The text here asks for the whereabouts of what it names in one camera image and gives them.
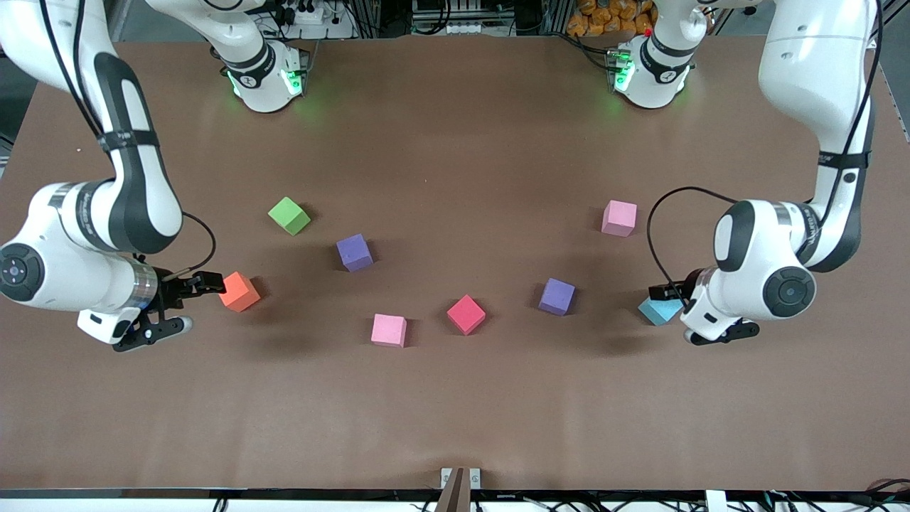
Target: green cube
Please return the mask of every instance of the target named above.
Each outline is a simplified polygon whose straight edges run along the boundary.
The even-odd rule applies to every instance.
[[[291,235],[300,233],[309,224],[309,215],[290,198],[279,201],[268,216]]]

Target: red cube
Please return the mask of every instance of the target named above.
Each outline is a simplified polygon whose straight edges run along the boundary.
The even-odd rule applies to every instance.
[[[485,318],[487,313],[469,295],[461,297],[461,300],[449,309],[449,320],[465,336],[477,329]]]

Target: light blue cube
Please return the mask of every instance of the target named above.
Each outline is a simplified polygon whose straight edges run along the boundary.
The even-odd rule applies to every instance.
[[[654,325],[664,325],[676,316],[683,308],[683,303],[679,299],[671,301],[653,301],[651,297],[638,306],[638,311],[642,312]]]

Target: foam cube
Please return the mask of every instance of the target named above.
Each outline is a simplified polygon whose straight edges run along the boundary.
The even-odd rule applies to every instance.
[[[369,267],[373,264],[373,256],[369,253],[367,241],[363,235],[357,234],[335,244],[339,248],[341,263],[350,272]]]
[[[268,216],[291,235],[300,233],[309,224],[309,215],[291,198],[280,200]]]
[[[487,318],[487,312],[483,311],[469,295],[461,297],[461,300],[455,302],[455,305],[449,309],[449,320],[458,327],[462,334],[467,336]]]
[[[550,279],[543,287],[541,303],[537,307],[545,312],[564,316],[569,311],[569,304],[571,304],[571,298],[574,294],[574,286],[558,279]]]
[[[608,235],[627,237],[635,229],[635,213],[638,207],[630,202],[612,200],[603,211],[601,232]]]
[[[403,316],[376,314],[373,317],[373,334],[369,339],[377,345],[403,347],[407,325]]]
[[[664,325],[676,316],[683,308],[683,303],[679,299],[669,301],[655,301],[651,297],[638,306],[638,311],[642,312],[654,325]]]
[[[225,292],[219,297],[229,310],[235,312],[242,312],[260,299],[253,283],[240,272],[234,272],[225,278]]]

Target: pink cube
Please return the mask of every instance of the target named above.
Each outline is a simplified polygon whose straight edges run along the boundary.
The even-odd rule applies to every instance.
[[[612,200],[603,211],[601,232],[618,237],[627,237],[635,229],[635,212],[638,207],[630,202]]]
[[[403,347],[407,323],[403,316],[377,314],[373,317],[373,335],[370,340],[377,345]]]

